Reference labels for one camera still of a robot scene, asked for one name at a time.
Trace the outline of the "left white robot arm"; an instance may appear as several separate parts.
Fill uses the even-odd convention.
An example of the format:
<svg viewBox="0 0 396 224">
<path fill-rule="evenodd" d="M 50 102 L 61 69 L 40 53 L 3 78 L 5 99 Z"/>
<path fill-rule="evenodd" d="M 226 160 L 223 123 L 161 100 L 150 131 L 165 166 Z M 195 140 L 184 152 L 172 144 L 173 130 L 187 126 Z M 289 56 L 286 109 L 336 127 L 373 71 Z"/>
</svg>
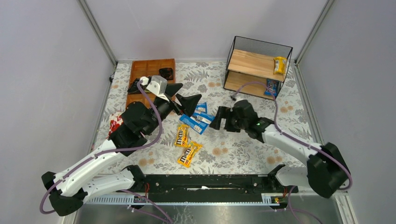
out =
<svg viewBox="0 0 396 224">
<path fill-rule="evenodd" d="M 142 102 L 130 103 L 121 114 L 121 125 L 95 150 L 73 166 L 58 173 L 46 172 L 41 176 L 46 193 L 40 204 L 42 214 L 57 213 L 63 217 L 82 207 L 89 199 L 136 185 L 141 172 L 121 171 L 119 174 L 97 178 L 105 167 L 132 153 L 148 148 L 160 139 L 163 121 L 174 111 L 191 116 L 202 95 L 184 97 L 178 93 L 182 83 L 161 87 L 150 108 Z M 49 199 L 51 211 L 43 204 Z"/>
</svg>

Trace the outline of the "blue m&m candy bag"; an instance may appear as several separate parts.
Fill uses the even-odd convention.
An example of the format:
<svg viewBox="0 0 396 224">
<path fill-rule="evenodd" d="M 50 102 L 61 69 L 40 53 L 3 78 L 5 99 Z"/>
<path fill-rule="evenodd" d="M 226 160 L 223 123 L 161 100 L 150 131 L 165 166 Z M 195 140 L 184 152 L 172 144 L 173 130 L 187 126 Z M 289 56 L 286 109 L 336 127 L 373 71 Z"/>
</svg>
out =
<svg viewBox="0 0 396 224">
<path fill-rule="evenodd" d="M 267 88 L 264 92 L 265 95 L 277 97 L 280 82 L 277 80 L 267 79 Z"/>
</svg>

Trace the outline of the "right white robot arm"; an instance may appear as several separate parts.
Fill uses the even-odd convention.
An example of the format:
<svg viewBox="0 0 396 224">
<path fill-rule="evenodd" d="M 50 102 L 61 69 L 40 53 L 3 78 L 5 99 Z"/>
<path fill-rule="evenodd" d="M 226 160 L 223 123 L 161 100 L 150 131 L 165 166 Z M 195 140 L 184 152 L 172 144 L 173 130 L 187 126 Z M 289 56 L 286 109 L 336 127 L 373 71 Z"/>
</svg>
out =
<svg viewBox="0 0 396 224">
<path fill-rule="evenodd" d="M 247 100 L 238 100 L 231 108 L 220 106 L 210 127 L 219 130 L 222 120 L 226 131 L 243 130 L 250 138 L 279 148 L 303 164 L 301 167 L 282 165 L 272 173 L 282 186 L 311 188 L 324 198 L 352 186 L 351 173 L 336 145 L 306 142 L 281 130 L 274 120 L 259 117 Z"/>
</svg>

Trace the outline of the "yellow candy bag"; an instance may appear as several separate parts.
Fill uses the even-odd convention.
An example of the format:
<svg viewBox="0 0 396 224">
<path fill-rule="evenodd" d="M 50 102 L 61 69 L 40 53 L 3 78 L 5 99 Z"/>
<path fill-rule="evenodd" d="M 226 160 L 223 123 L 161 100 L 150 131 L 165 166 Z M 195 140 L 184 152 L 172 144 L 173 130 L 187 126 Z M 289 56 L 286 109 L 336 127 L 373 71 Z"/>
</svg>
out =
<svg viewBox="0 0 396 224">
<path fill-rule="evenodd" d="M 286 74 L 287 58 L 281 56 L 274 57 L 274 66 L 273 74 Z"/>
</svg>

